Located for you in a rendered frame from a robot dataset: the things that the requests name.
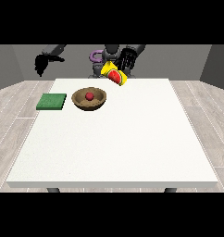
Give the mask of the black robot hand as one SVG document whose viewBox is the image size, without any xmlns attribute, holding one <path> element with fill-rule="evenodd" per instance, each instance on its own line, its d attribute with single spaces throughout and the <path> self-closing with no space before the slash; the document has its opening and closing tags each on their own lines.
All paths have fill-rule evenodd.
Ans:
<svg viewBox="0 0 224 237">
<path fill-rule="evenodd" d="M 35 58 L 35 70 L 39 76 L 44 74 L 45 69 L 48 66 L 49 62 L 64 62 L 65 59 L 60 56 L 51 56 L 51 55 L 38 55 Z"/>
<path fill-rule="evenodd" d="M 126 72 L 133 69 L 137 53 L 131 48 L 124 48 L 118 58 L 118 70 Z"/>
</svg>

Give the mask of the yellow cup with melon print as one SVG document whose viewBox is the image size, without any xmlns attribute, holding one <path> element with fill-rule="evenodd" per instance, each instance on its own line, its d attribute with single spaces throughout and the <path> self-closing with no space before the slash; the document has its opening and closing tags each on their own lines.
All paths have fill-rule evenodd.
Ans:
<svg viewBox="0 0 224 237">
<path fill-rule="evenodd" d="M 118 67 L 112 61 L 107 61 L 103 65 L 101 74 L 119 86 L 125 84 L 127 81 L 127 76 L 121 70 L 118 70 Z"/>
</svg>

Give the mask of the green square pad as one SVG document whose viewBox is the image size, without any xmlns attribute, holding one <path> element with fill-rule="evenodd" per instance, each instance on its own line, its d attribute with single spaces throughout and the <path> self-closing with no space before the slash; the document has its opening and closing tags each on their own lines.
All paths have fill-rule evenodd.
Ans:
<svg viewBox="0 0 224 237">
<path fill-rule="evenodd" d="M 36 106 L 37 110 L 61 110 L 67 98 L 66 94 L 43 94 Z"/>
</svg>

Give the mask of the brown wooden bowl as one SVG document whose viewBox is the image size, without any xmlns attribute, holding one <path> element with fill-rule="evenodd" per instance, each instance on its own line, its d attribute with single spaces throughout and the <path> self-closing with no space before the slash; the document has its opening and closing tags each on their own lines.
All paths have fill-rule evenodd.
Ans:
<svg viewBox="0 0 224 237">
<path fill-rule="evenodd" d="M 105 103 L 106 92 L 100 88 L 82 88 L 71 96 L 71 100 L 77 108 L 83 111 L 95 111 Z"/>
</svg>

